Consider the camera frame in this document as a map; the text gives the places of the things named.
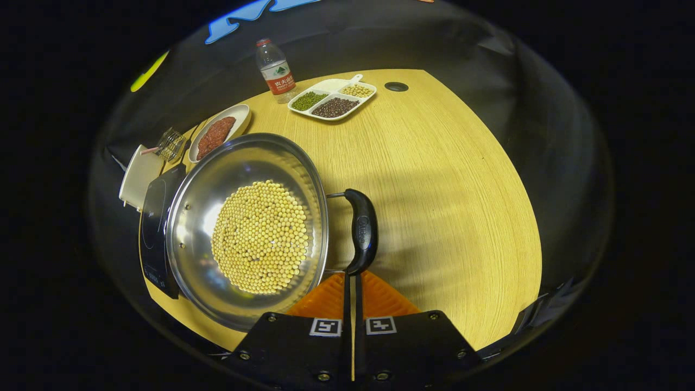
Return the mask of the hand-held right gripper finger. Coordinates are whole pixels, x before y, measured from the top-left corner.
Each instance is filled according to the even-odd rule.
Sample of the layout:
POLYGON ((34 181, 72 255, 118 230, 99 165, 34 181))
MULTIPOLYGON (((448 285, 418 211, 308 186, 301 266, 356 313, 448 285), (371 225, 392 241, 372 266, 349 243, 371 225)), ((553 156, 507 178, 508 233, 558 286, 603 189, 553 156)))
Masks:
POLYGON ((375 273, 361 277, 354 350, 361 390, 450 390, 482 366, 443 311, 421 312, 375 273))
POLYGON ((263 390, 339 390, 352 377, 350 287, 332 273, 287 313, 262 314, 223 366, 263 390))

